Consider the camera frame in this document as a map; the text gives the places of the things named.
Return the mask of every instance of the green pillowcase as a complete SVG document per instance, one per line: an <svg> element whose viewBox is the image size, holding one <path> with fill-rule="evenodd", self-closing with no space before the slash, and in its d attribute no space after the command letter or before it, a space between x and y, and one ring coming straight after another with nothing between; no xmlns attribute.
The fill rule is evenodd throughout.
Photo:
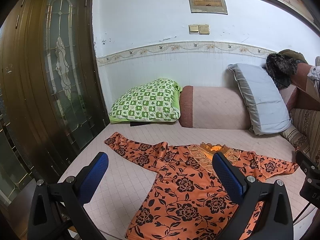
<svg viewBox="0 0 320 240"><path fill-rule="evenodd" d="M181 91L175 81L164 78L132 88L113 104L110 121L175 122L180 117Z"/></svg>

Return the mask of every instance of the fur hat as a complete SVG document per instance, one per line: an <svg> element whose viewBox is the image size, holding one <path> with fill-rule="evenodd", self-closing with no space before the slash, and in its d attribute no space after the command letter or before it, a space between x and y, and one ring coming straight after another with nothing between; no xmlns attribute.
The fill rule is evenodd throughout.
<svg viewBox="0 0 320 240"><path fill-rule="evenodd" d="M287 88L291 84L291 75L297 73L297 60L278 53L269 54L266 61L266 71L278 89Z"/></svg>

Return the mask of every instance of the light blue pillow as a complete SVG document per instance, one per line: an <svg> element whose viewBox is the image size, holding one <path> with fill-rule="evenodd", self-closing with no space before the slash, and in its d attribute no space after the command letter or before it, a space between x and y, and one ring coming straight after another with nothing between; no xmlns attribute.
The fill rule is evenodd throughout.
<svg viewBox="0 0 320 240"><path fill-rule="evenodd" d="M228 65L235 74L248 108L251 130L257 135L279 133L291 125L288 109L272 78L261 66Z"/></svg>

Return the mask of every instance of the wall switch plate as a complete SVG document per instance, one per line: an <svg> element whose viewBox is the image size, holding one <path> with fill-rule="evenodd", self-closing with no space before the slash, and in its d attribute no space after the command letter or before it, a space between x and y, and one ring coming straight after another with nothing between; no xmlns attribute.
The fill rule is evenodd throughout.
<svg viewBox="0 0 320 240"><path fill-rule="evenodd" d="M207 24L199 25L199 33L202 35L209 35L210 34L209 25Z"/></svg>
<svg viewBox="0 0 320 240"><path fill-rule="evenodd" d="M199 34L199 25L198 24L189 25L189 34Z"/></svg>

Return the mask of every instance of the wallpaper border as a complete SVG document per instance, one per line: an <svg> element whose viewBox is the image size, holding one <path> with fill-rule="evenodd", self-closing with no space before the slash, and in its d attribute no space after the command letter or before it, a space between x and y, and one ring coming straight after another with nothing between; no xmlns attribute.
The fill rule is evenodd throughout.
<svg viewBox="0 0 320 240"><path fill-rule="evenodd" d="M231 53L248 55L260 58L267 58L268 54L274 53L269 49L260 47L220 41L181 41L148 45L135 49L128 49L105 57L97 58L98 66L113 64L116 62L147 57L151 55L168 53L190 53L190 52L208 52L208 53Z"/></svg>

